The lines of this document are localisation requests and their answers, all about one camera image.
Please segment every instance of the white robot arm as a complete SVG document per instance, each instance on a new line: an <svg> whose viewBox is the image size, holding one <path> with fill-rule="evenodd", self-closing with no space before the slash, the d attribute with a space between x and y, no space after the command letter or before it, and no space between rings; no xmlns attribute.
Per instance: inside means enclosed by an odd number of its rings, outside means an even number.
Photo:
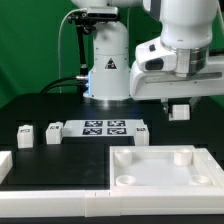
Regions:
<svg viewBox="0 0 224 224"><path fill-rule="evenodd" d="M107 18L112 7L140 6L142 0L72 0L79 8L87 8L88 15ZM94 66L88 74L86 102L108 106L120 105L130 99L130 68L128 31L120 22L96 22L93 31Z"/></svg>
<svg viewBox="0 0 224 224"><path fill-rule="evenodd" d="M135 7L142 4L142 0L71 0L79 8L93 6Z"/></svg>
<svg viewBox="0 0 224 224"><path fill-rule="evenodd" d="M224 60L208 58L218 0L143 0L161 36L139 45L131 72L135 100L224 93Z"/></svg>

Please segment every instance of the warning label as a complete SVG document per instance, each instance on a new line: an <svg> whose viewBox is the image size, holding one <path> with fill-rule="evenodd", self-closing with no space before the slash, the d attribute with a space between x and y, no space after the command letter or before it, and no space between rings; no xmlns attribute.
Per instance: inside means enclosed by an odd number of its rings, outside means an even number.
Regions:
<svg viewBox="0 0 224 224"><path fill-rule="evenodd" d="M114 61L113 61L112 58L111 58L111 59L109 60L109 62L107 63L105 69L117 69L117 67L116 67L116 65L115 65L115 63L114 63Z"/></svg>

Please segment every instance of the black tabletop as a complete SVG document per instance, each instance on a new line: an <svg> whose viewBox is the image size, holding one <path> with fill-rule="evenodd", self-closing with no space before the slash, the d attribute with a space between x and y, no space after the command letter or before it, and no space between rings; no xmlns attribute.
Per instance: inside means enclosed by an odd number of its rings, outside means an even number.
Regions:
<svg viewBox="0 0 224 224"><path fill-rule="evenodd" d="M14 162L0 190L109 189L109 147L133 145L131 137L65 138L57 146L47 146L45 140L45 131L52 122L109 119L143 119L149 127L151 145L206 147L224 167L224 110L208 97L202 98L190 121L169 122L157 101L105 109L82 103L76 94L28 94L17 97L0 110L0 150L11 150ZM18 127L24 124L34 126L34 148L30 150L17 148ZM0 219L0 223L31 222L224 223L224 216Z"/></svg>

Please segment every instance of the cable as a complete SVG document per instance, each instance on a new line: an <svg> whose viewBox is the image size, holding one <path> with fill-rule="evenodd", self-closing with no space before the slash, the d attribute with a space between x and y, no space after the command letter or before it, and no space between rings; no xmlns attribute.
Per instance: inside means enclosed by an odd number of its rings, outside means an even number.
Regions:
<svg viewBox="0 0 224 224"><path fill-rule="evenodd" d="M44 93L46 91L46 89L50 88L51 86L57 84L57 83L62 83L65 81L71 81L71 80L76 80L76 76L71 76L71 77L66 77L66 78L62 78L62 79L57 79L51 83L49 83L46 87L44 87L40 93Z"/></svg>
<svg viewBox="0 0 224 224"><path fill-rule="evenodd" d="M59 29L59 34L58 34L58 78L61 79L61 37L62 37L62 30L65 24L65 21L67 20L68 16L70 16L72 13L78 13L78 12L83 12L86 11L86 8L82 8L82 9L74 9L72 11L70 11L62 20L61 25L60 25L60 29Z"/></svg>
<svg viewBox="0 0 224 224"><path fill-rule="evenodd" d="M222 17L222 10L221 10L221 5L220 2L218 2L218 16L219 16L219 22L220 22L220 27L222 30L222 34L224 37L224 21L223 21L223 17Z"/></svg>
<svg viewBox="0 0 224 224"><path fill-rule="evenodd" d="M61 87L77 87L77 86L83 86L82 84L60 84L60 85L54 85L49 87L48 89L46 89L44 92L42 92L42 94L45 94L47 92L49 92L51 89L54 88L61 88Z"/></svg>

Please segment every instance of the small white cube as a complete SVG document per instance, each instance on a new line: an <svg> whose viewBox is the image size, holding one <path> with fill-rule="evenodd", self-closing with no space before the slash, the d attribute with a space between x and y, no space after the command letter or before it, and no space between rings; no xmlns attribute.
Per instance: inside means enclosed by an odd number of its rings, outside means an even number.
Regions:
<svg viewBox="0 0 224 224"><path fill-rule="evenodd" d="M51 123L46 131L46 140L48 145L58 145L62 141L63 123Z"/></svg>
<svg viewBox="0 0 224 224"><path fill-rule="evenodd" d="M33 126L31 125L20 126L17 133L18 148L19 149L33 148L33 140L34 140Z"/></svg>
<svg viewBox="0 0 224 224"><path fill-rule="evenodd" d="M134 141L136 146L148 146L149 145L149 130L147 125L143 127L136 127Z"/></svg>
<svg viewBox="0 0 224 224"><path fill-rule="evenodd" d="M169 115L170 121L190 120L190 105L173 105L172 114Z"/></svg>

